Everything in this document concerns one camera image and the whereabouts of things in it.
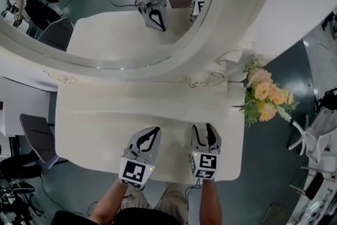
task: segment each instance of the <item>wall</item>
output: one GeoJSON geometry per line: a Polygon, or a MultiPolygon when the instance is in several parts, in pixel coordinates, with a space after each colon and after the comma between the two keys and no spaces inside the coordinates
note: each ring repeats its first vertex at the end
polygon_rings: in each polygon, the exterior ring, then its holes
{"type": "Polygon", "coordinates": [[[5,103],[7,135],[23,135],[19,116],[22,113],[48,119],[50,93],[0,77],[0,101],[5,103]]]}
{"type": "Polygon", "coordinates": [[[273,59],[313,29],[337,0],[267,0],[257,17],[255,51],[273,59]]]}
{"type": "Polygon", "coordinates": [[[7,7],[7,2],[6,0],[0,0],[0,13],[4,11],[7,7]]]}

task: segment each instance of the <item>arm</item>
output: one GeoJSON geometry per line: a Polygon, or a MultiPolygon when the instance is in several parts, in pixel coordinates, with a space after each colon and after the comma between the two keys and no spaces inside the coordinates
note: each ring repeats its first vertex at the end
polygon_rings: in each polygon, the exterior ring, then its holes
{"type": "Polygon", "coordinates": [[[20,18],[22,18],[22,10],[23,10],[23,0],[15,0],[16,4],[17,4],[17,7],[19,9],[19,16],[20,18]]]}
{"type": "Polygon", "coordinates": [[[221,225],[222,211],[215,182],[203,180],[200,204],[200,225],[221,225]]]}
{"type": "Polygon", "coordinates": [[[111,225],[121,207],[126,189],[127,185],[116,179],[88,219],[99,225],[111,225]]]}

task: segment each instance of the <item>table surface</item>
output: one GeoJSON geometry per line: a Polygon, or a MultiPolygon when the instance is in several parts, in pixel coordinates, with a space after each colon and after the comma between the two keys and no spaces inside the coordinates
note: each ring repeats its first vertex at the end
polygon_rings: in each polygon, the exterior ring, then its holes
{"type": "MultiPolygon", "coordinates": [[[[191,123],[140,114],[75,113],[68,105],[78,91],[69,89],[61,85],[57,95],[55,134],[56,153],[60,157],[84,168],[118,173],[120,158],[131,136],[144,128],[159,126],[162,139],[152,179],[194,183],[189,165],[191,123]]],[[[231,106],[237,105],[238,98],[243,102],[243,85],[228,84],[228,97],[227,117],[211,122],[222,138],[216,181],[234,180],[241,171],[244,115],[231,106]]]]}
{"type": "MultiPolygon", "coordinates": [[[[172,48],[191,27],[190,12],[189,8],[168,9],[166,32],[146,27],[137,11],[84,18],[76,23],[67,52],[100,60],[120,60],[172,48]]],[[[152,179],[194,182],[188,162],[191,123],[151,115],[97,112],[90,103],[76,113],[73,100],[78,93],[72,91],[71,85],[60,85],[58,89],[55,133],[60,157],[88,169],[118,173],[120,157],[132,134],[149,126],[160,126],[163,136],[152,179]]],[[[222,137],[222,163],[216,180],[234,180],[240,175],[244,115],[231,108],[230,103],[240,105],[243,100],[243,85],[229,84],[228,114],[212,123],[222,137]]]]}
{"type": "Polygon", "coordinates": [[[190,8],[167,9],[166,32],[146,27],[138,11],[100,13],[79,19],[67,52],[99,60],[151,56],[171,49],[189,30],[190,12],[190,8]]]}

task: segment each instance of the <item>desk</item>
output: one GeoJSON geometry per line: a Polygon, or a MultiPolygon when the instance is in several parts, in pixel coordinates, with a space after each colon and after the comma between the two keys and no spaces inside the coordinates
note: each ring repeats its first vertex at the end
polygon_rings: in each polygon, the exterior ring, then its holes
{"type": "MultiPolygon", "coordinates": [[[[137,11],[103,13],[81,19],[75,25],[67,52],[83,57],[120,60],[164,50],[182,37],[191,26],[190,9],[167,11],[168,21],[175,22],[169,24],[167,32],[147,28],[137,11]]],[[[74,86],[62,84],[58,88],[55,122],[58,156],[84,168],[118,173],[120,157],[132,134],[149,126],[159,126],[163,135],[152,179],[186,184],[194,182],[188,162],[191,123],[154,114],[140,114],[139,110],[138,114],[132,111],[121,113],[118,111],[120,106],[116,107],[111,102],[114,88],[102,94],[102,86],[97,82],[76,82],[74,86]],[[88,95],[80,95],[85,91],[91,93],[91,97],[94,95],[93,99],[99,99],[101,107],[95,102],[87,102],[90,99],[88,95]]],[[[234,180],[240,175],[244,114],[231,106],[243,103],[244,87],[241,83],[227,85],[225,82],[204,88],[212,91],[213,87],[220,87],[226,93],[227,86],[227,114],[211,122],[222,137],[221,165],[216,176],[218,181],[234,180]]],[[[158,104],[157,97],[154,95],[152,100],[151,97],[146,98],[158,104]]]]}
{"type": "MultiPolygon", "coordinates": [[[[60,85],[57,94],[55,140],[58,156],[92,170],[118,173],[120,157],[132,136],[150,126],[162,129],[156,170],[152,179],[192,184],[188,160],[191,153],[191,123],[150,115],[109,112],[72,112],[72,99],[79,95],[69,85],[60,85]]],[[[241,83],[228,85],[229,106],[243,102],[241,83]]],[[[240,175],[244,115],[231,108],[227,117],[212,123],[222,138],[216,181],[234,180],[240,175]]]]}

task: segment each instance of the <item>flower bouquet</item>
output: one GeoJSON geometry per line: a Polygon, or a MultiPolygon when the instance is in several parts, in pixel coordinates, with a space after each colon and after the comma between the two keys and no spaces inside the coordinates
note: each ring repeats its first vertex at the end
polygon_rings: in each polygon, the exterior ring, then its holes
{"type": "Polygon", "coordinates": [[[262,67],[264,63],[258,57],[245,66],[247,86],[244,104],[241,111],[245,114],[245,124],[250,127],[257,121],[264,122],[273,119],[278,113],[290,122],[290,113],[295,110],[297,102],[294,95],[287,89],[281,89],[273,83],[272,74],[262,67]]]}

